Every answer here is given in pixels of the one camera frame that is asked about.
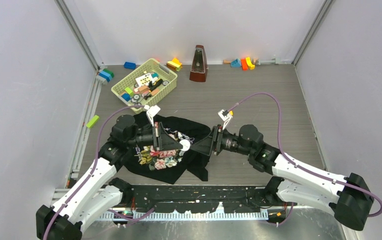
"green block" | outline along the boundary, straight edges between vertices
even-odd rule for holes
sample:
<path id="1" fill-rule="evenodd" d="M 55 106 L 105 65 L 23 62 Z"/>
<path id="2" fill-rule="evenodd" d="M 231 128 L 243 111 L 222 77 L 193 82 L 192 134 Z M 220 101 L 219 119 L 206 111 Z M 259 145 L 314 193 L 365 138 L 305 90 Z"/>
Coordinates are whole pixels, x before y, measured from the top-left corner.
<path id="1" fill-rule="evenodd" d="M 110 70 L 108 70 L 107 68 L 104 68 L 103 71 L 106 72 L 106 73 L 108 73 L 108 74 L 110 74 L 112 78 L 115 77 L 115 75 L 113 74 L 113 72 L 110 71 Z"/>
<path id="2" fill-rule="evenodd" d="M 127 94 L 131 97 L 134 95 L 134 92 L 129 87 L 125 88 L 125 92 L 127 92 Z"/>
<path id="3" fill-rule="evenodd" d="M 98 115 L 93 116 L 92 119 L 86 124 L 86 127 L 89 129 L 92 128 L 98 122 L 98 119 L 100 119 Z"/>

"white round object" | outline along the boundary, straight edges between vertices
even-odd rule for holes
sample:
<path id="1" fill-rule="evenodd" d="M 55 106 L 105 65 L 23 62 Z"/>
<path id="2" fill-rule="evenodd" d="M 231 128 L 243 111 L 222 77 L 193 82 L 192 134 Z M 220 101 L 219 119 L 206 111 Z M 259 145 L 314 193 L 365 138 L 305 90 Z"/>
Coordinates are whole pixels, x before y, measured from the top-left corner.
<path id="1" fill-rule="evenodd" d="M 190 142 L 189 140 L 187 140 L 187 139 L 182 139 L 182 140 L 179 141 L 179 143 L 182 145 L 182 149 L 181 149 L 181 151 L 186 152 L 186 151 L 190 150 L 190 148 L 191 148 L 191 142 Z"/>

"yellow plastic basket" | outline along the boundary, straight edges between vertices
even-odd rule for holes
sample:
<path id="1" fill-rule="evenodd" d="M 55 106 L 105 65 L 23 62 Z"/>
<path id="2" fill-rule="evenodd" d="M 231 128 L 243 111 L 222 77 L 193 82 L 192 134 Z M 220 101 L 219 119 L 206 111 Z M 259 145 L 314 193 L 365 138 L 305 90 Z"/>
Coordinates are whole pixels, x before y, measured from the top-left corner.
<path id="1" fill-rule="evenodd" d="M 156 105 L 158 102 L 160 102 L 160 100 L 166 97 L 168 93 L 170 93 L 174 88 L 177 87 L 178 75 L 166 66 L 160 64 L 160 62 L 158 62 L 156 59 L 150 58 L 144 64 L 142 64 L 129 75 L 127 75 L 125 78 L 116 83 L 116 85 L 114 85 L 111 88 L 111 91 L 126 105 L 134 105 L 134 103 L 125 101 L 125 99 L 123 99 L 122 97 L 122 94 L 125 92 L 125 88 L 134 89 L 134 85 L 135 83 L 137 83 L 135 79 L 144 75 L 144 71 L 146 71 L 147 73 L 157 73 L 159 78 L 163 79 L 163 81 L 169 81 L 169 83 L 166 86 L 160 85 L 160 91 L 155 96 L 152 96 L 147 100 L 142 99 L 140 101 L 142 105 Z M 133 107 L 131 109 L 136 114 L 139 114 L 143 111 L 143 108 Z"/>

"black t-shirt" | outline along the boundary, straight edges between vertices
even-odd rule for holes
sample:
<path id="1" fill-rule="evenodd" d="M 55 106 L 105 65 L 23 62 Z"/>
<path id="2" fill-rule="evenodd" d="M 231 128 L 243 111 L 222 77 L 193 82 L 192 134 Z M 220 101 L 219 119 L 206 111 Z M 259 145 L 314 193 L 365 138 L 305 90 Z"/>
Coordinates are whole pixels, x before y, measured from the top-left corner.
<path id="1" fill-rule="evenodd" d="M 140 128 L 150 124 L 145 112 L 133 117 Z M 187 139 L 192 144 L 202 140 L 210 133 L 210 128 L 204 124 L 175 116 L 156 115 L 154 122 L 162 122 L 164 129 L 171 137 L 178 141 Z M 131 173 L 174 184 L 185 170 L 188 170 L 200 180 L 208 181 L 208 172 L 205 167 L 209 162 L 209 156 L 193 150 L 159 152 L 155 151 L 152 146 L 143 149 L 137 147 L 135 150 L 136 155 L 124 165 Z"/>

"brown wooden metronome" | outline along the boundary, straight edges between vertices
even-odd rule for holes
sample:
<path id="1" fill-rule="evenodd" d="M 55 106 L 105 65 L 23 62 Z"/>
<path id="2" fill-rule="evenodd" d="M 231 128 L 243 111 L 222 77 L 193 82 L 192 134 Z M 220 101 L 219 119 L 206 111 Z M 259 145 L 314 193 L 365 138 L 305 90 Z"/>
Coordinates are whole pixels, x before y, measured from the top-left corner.
<path id="1" fill-rule="evenodd" d="M 189 80 L 203 83 L 206 81 L 207 72 L 208 66 L 204 46 L 196 45 L 194 59 L 192 60 L 191 65 L 191 72 L 189 73 Z"/>

